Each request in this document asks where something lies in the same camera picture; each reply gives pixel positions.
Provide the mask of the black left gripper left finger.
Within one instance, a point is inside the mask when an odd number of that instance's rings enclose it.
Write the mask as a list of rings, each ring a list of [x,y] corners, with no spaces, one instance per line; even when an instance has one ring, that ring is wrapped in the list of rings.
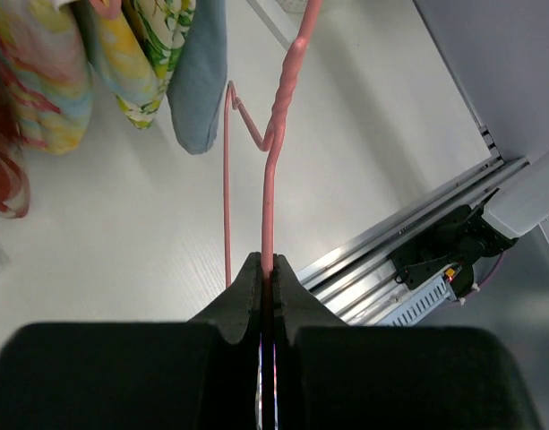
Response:
[[[0,349],[0,429],[254,429],[260,256],[186,322],[35,322]]]

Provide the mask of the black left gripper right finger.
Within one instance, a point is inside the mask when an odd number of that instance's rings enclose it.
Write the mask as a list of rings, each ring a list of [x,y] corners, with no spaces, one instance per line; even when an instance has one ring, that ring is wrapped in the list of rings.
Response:
[[[272,273],[282,429],[538,429],[518,366],[490,332],[350,326]]]

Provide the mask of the pink wire hanger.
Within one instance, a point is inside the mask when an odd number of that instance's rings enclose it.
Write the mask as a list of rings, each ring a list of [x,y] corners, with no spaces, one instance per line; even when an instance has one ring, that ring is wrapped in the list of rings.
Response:
[[[231,210],[230,210],[230,165],[229,165],[229,115],[237,111],[256,147],[268,154],[266,159],[262,186],[262,235],[261,267],[262,279],[269,281],[273,272],[274,255],[274,198],[275,175],[287,127],[287,113],[292,103],[307,49],[315,29],[321,1],[308,1],[305,13],[300,22],[297,36],[291,42],[284,57],[270,120],[264,133],[260,133],[243,101],[236,94],[232,81],[227,83],[223,111],[223,230],[225,283],[232,283],[231,263]]]

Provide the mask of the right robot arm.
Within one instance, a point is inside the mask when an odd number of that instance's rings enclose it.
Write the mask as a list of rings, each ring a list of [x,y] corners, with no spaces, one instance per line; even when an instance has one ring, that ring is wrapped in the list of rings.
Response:
[[[549,151],[491,197],[481,218],[508,239],[549,218]]]

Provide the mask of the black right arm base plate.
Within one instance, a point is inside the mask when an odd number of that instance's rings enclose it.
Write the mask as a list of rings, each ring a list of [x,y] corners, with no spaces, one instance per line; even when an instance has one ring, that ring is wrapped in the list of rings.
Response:
[[[517,242],[483,220],[483,210],[481,204],[459,206],[394,250],[389,259],[396,270],[396,282],[414,290],[450,266],[456,271],[450,282],[454,294],[468,295],[474,284],[473,265],[502,254]]]

